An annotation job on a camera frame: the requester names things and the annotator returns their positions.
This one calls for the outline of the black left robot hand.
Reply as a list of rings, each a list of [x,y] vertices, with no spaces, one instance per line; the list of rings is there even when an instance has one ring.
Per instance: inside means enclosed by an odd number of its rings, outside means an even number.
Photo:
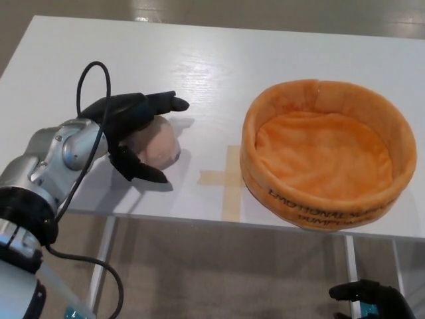
[[[155,116],[170,112],[182,112],[189,103],[176,97],[176,92],[160,92],[144,95],[140,92],[118,94],[91,104],[78,114],[79,118],[90,119],[102,125],[104,112],[108,113],[102,131],[108,143],[111,164],[128,181],[142,179],[154,183],[167,183],[165,174],[157,168],[142,163],[128,146],[121,144],[132,134],[147,128]]]

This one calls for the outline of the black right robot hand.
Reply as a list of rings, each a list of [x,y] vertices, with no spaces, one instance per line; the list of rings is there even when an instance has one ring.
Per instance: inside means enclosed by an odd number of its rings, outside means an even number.
[[[329,289],[337,301],[360,302],[366,306],[359,318],[408,319],[415,315],[399,290],[373,280],[361,279]]]

